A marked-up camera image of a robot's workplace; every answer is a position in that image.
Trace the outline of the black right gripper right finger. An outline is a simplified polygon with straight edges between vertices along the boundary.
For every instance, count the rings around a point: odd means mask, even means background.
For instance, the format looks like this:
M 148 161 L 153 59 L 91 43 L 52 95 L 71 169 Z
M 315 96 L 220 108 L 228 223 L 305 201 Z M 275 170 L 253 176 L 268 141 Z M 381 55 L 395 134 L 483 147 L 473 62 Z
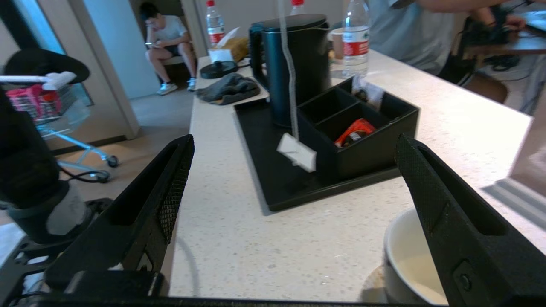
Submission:
M 405 134 L 395 161 L 450 306 L 544 306 L 546 259 L 466 181 Z

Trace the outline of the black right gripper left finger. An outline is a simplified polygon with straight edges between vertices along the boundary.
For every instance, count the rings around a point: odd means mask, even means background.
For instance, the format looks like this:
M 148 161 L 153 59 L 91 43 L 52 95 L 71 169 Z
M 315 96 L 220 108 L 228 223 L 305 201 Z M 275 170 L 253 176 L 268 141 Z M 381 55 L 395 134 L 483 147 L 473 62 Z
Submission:
M 162 282 L 195 153 L 191 134 L 170 142 L 47 268 L 53 291 L 107 293 Z

